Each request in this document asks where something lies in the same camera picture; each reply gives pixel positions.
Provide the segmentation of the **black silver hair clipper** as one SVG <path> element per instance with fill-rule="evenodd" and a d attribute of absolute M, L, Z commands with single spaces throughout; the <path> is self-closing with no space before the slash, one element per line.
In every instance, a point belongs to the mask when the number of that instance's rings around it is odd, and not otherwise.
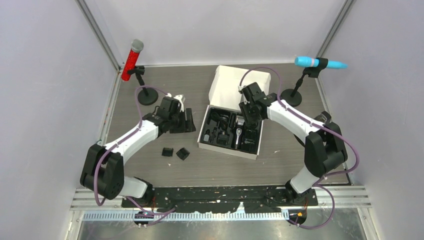
<path fill-rule="evenodd" d="M 244 131 L 245 119 L 243 116 L 237 116 L 235 125 L 235 142 L 234 148 L 238 149 L 242 142 L 242 134 Z"/>

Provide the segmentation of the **white hair clipper box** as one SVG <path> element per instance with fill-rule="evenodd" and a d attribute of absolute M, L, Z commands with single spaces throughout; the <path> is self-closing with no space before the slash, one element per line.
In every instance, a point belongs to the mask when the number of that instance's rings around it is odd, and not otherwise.
<path fill-rule="evenodd" d="M 199 148 L 255 160 L 260 152 L 262 122 L 251 128 L 245 124 L 241 145 L 235 149 L 236 118 L 242 116 L 239 103 L 243 101 L 239 85 L 258 83 L 261 90 L 268 93 L 270 81 L 271 74 L 268 72 L 218 66 L 208 93 L 209 104 L 197 138 Z M 217 136 L 221 132 L 229 135 L 227 145 L 217 144 Z"/>

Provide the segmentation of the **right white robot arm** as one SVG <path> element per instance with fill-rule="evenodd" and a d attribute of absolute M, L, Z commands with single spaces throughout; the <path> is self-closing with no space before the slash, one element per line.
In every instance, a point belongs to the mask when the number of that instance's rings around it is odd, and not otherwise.
<path fill-rule="evenodd" d="M 299 205 L 305 199 L 306 191 L 347 160 L 340 127 L 334 122 L 325 123 L 308 117 L 279 99 L 276 93 L 265 94 L 256 82 L 239 86 L 238 90 L 243 96 L 239 107 L 246 125 L 263 120 L 276 122 L 303 145 L 303 167 L 285 184 L 287 202 Z"/>

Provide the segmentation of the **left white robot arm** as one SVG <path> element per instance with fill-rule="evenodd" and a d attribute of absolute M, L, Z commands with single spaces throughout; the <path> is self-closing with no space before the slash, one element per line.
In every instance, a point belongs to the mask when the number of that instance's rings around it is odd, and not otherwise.
<path fill-rule="evenodd" d="M 87 152 L 80 184 L 98 196 L 113 200 L 117 196 L 132 197 L 141 207 L 153 202 L 150 184 L 124 174 L 127 161 L 146 144 L 165 133 L 181 134 L 196 130 L 190 108 L 184 107 L 184 95 L 163 97 L 153 113 L 118 139 L 102 146 L 93 144 Z"/>

